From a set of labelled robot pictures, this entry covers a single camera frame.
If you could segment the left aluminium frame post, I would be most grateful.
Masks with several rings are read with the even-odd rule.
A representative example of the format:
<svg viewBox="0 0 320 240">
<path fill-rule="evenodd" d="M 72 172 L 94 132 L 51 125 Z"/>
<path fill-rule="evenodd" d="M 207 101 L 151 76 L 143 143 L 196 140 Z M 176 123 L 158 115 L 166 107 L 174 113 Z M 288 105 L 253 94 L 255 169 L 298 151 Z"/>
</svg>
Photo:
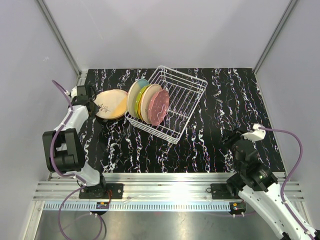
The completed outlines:
<svg viewBox="0 0 320 240">
<path fill-rule="evenodd" d="M 41 11 L 43 17 L 45 18 L 49 28 L 51 29 L 56 41 L 58 42 L 61 50 L 63 51 L 65 57 L 67 58 L 71 68 L 76 74 L 77 79 L 79 79 L 82 75 L 82 70 L 77 64 L 75 58 L 73 57 L 61 31 L 59 30 L 59 27 L 56 23 L 56 21 L 53 18 L 53 15 L 45 3 L 44 0 L 35 0 L 35 3 L 38 5 L 39 10 Z"/>
</svg>

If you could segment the pink scalloped plate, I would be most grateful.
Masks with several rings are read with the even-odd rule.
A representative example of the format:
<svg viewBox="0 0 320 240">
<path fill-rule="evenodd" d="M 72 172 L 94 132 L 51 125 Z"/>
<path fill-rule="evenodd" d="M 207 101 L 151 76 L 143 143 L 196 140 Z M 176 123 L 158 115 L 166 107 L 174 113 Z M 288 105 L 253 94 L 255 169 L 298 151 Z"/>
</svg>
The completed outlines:
<svg viewBox="0 0 320 240">
<path fill-rule="evenodd" d="M 169 92 L 162 89 L 156 92 L 148 105 L 147 116 L 152 126 L 158 126 L 165 118 L 170 104 Z"/>
</svg>

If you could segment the white wire dish rack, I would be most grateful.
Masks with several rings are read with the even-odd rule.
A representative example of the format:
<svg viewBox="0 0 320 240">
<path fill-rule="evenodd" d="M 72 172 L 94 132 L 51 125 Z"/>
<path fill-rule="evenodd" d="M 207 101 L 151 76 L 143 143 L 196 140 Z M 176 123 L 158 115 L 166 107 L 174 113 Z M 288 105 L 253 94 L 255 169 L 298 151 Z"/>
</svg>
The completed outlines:
<svg viewBox="0 0 320 240">
<path fill-rule="evenodd" d="M 125 118 L 134 127 L 169 143 L 177 144 L 208 83 L 206 80 L 162 65 L 158 66 L 146 80 L 149 84 L 160 85 L 162 90 L 165 89 L 169 93 L 169 107 L 164 120 L 158 126 L 153 126 L 138 117 L 131 116 L 128 110 Z"/>
</svg>

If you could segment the green polka dot plate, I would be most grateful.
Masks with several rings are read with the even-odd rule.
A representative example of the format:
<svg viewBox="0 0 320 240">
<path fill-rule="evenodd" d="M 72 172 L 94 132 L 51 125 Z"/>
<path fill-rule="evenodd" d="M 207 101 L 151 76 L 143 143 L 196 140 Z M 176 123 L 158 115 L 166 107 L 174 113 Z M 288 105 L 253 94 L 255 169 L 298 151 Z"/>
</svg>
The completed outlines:
<svg viewBox="0 0 320 240">
<path fill-rule="evenodd" d="M 141 116 L 141 99 L 144 94 L 144 92 L 151 86 L 151 84 L 148 84 L 141 88 L 141 90 L 138 92 L 137 97 L 135 98 L 134 103 L 134 112 L 137 118 L 142 119 Z"/>
</svg>

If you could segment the blue cream branch plate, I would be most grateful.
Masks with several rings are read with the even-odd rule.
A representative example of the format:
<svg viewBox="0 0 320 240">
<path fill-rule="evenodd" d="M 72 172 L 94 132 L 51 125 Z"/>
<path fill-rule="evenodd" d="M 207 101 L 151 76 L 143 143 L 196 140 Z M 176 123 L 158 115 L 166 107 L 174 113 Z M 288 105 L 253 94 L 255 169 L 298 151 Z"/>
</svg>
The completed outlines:
<svg viewBox="0 0 320 240">
<path fill-rule="evenodd" d="M 143 87 L 147 86 L 148 84 L 149 82 L 146 79 L 139 79 L 131 85 L 128 91 L 127 111 L 132 117 L 137 117 L 137 114 L 135 113 L 135 104 L 138 93 Z"/>
</svg>

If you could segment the pink cream branch plate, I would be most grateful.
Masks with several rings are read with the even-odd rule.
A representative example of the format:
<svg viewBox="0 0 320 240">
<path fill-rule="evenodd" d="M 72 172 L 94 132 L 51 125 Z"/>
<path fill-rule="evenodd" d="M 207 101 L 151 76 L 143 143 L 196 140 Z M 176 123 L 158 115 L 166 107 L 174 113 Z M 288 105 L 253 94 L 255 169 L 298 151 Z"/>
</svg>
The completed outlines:
<svg viewBox="0 0 320 240">
<path fill-rule="evenodd" d="M 151 123 L 151 121 L 148 117 L 149 104 L 150 104 L 153 96 L 157 92 L 159 92 L 160 90 L 162 90 L 162 87 L 159 84 L 151 84 L 151 86 L 148 87 L 147 90 L 142 95 L 142 99 L 140 102 L 140 113 L 141 113 L 141 117 L 142 117 L 141 120 L 143 120 L 147 124 Z"/>
</svg>

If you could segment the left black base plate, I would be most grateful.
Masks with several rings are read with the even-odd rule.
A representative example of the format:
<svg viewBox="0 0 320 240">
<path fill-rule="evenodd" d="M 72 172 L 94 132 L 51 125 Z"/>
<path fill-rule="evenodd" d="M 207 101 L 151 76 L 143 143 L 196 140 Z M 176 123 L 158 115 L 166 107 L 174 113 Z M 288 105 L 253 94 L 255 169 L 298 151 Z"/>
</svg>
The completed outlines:
<svg viewBox="0 0 320 240">
<path fill-rule="evenodd" d="M 79 193 L 80 199 L 96 200 L 109 199 L 121 200 L 124 193 L 123 183 L 106 183 L 105 185 L 89 186 Z"/>
</svg>

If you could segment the aluminium mounting rail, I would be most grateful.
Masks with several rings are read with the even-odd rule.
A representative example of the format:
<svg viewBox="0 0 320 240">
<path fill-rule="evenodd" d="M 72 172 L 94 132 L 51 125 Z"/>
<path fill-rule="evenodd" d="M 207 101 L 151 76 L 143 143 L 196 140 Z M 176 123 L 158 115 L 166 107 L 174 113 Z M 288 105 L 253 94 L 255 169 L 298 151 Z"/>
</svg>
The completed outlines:
<svg viewBox="0 0 320 240">
<path fill-rule="evenodd" d="M 105 173 L 108 184 L 123 184 L 122 199 L 145 202 L 203 202 L 211 184 L 224 184 L 232 173 Z M 79 187 L 72 177 L 52 173 L 38 182 L 33 200 L 63 200 Z"/>
</svg>

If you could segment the right aluminium frame post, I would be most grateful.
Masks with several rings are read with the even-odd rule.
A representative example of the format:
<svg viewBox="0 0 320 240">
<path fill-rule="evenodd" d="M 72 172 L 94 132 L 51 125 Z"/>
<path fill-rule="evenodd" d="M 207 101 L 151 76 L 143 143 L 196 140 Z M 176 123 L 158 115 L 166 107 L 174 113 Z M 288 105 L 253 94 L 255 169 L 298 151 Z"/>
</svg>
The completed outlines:
<svg viewBox="0 0 320 240">
<path fill-rule="evenodd" d="M 270 51 L 272 50 L 274 44 L 276 43 L 277 39 L 279 38 L 282 30 L 285 28 L 289 18 L 291 17 L 292 13 L 294 12 L 296 6 L 298 5 L 299 0 L 290 0 L 282 13 L 275 29 L 273 30 L 266 46 L 264 47 L 262 54 L 260 55 L 255 67 L 253 68 L 253 73 L 256 75 L 259 70 L 261 69 L 262 65 L 264 64 L 266 58 L 268 57 Z"/>
</svg>

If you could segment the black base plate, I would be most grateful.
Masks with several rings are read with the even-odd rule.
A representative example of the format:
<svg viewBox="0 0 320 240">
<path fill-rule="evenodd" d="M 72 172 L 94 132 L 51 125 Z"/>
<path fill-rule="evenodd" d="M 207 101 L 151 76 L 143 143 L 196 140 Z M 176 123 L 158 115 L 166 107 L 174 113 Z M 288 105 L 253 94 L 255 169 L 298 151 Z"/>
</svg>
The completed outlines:
<svg viewBox="0 0 320 240">
<path fill-rule="evenodd" d="M 214 200 L 240 200 L 239 189 L 230 183 L 212 183 L 210 193 Z"/>
<path fill-rule="evenodd" d="M 105 185 L 89 186 L 79 193 L 80 199 L 96 200 L 109 199 L 121 200 L 124 193 L 123 183 L 106 183 Z"/>
</svg>

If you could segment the black marble pattern mat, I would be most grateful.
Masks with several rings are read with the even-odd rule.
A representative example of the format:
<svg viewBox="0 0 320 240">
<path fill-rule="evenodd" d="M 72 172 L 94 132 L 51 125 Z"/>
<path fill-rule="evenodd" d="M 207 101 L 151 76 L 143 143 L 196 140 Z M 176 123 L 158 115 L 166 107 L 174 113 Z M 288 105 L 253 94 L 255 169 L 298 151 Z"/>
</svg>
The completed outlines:
<svg viewBox="0 0 320 240">
<path fill-rule="evenodd" d="M 250 68 L 184 68 L 208 85 L 181 139 L 172 144 L 133 127 L 127 119 L 84 122 L 79 139 L 86 161 L 104 173 L 232 172 L 231 152 L 221 144 L 228 130 L 270 127 L 263 98 Z"/>
</svg>

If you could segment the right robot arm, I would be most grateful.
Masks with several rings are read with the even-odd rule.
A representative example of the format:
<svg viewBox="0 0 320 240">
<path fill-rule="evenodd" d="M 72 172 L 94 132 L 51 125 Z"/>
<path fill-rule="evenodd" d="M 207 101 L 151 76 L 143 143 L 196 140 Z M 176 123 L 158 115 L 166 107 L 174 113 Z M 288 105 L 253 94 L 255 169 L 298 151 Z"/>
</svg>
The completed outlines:
<svg viewBox="0 0 320 240">
<path fill-rule="evenodd" d="M 252 132 L 237 128 L 223 136 L 222 144 L 231 151 L 235 171 L 226 181 L 228 196 L 248 203 L 280 240 L 318 240 L 319 230 L 298 213 L 285 196 L 284 184 L 258 159 L 254 142 L 265 135 L 265 129 L 258 127 Z"/>
</svg>

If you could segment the aluminium frame post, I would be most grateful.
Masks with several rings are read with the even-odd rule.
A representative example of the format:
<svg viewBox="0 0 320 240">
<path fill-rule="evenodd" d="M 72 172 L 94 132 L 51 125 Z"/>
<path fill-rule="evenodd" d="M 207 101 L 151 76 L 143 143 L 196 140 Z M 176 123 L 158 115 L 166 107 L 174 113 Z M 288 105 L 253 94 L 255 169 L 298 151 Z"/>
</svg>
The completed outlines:
<svg viewBox="0 0 320 240">
<path fill-rule="evenodd" d="M 79 79 L 82 75 L 82 70 L 77 64 L 75 58 L 73 57 L 61 31 L 59 30 L 59 27 L 56 23 L 56 21 L 53 18 L 53 15 L 45 3 L 44 0 L 35 0 L 35 3 L 38 5 L 39 10 L 41 11 L 43 17 L 45 18 L 49 28 L 51 29 L 56 41 L 58 42 L 61 50 L 63 51 L 65 57 L 67 58 L 71 68 L 76 74 L 77 79 Z"/>
<path fill-rule="evenodd" d="M 268 57 L 270 51 L 272 50 L 274 44 L 276 43 L 277 39 L 279 38 L 282 30 L 285 28 L 289 18 L 291 17 L 292 13 L 294 12 L 296 6 L 298 5 L 299 0 L 290 0 L 282 13 L 275 29 L 273 30 L 266 46 L 264 47 L 262 54 L 260 55 L 255 67 L 253 68 L 253 73 L 256 75 L 259 70 L 261 69 L 262 65 L 264 64 L 266 58 Z"/>
</svg>

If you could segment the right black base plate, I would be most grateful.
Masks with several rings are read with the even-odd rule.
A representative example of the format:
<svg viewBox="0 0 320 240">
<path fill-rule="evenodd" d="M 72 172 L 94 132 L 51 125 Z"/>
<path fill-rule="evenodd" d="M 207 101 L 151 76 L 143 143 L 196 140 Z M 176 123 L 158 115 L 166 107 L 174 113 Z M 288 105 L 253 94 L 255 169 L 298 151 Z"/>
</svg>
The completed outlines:
<svg viewBox="0 0 320 240">
<path fill-rule="evenodd" d="M 214 200 L 240 200 L 239 189 L 230 183 L 212 183 L 210 193 Z"/>
</svg>

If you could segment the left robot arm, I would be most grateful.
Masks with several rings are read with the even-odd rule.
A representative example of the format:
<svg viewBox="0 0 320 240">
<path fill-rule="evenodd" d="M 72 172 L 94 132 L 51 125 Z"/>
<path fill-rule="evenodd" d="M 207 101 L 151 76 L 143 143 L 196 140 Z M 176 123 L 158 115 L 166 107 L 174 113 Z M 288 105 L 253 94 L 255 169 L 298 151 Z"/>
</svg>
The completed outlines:
<svg viewBox="0 0 320 240">
<path fill-rule="evenodd" d="M 97 94 L 91 85 L 80 85 L 67 91 L 52 81 L 67 100 L 67 113 L 62 122 L 42 135 L 47 169 L 62 178 L 71 177 L 80 186 L 81 199 L 101 199 L 108 187 L 102 173 L 86 162 L 85 150 L 78 136 L 84 122 L 99 111 L 94 103 Z"/>
</svg>

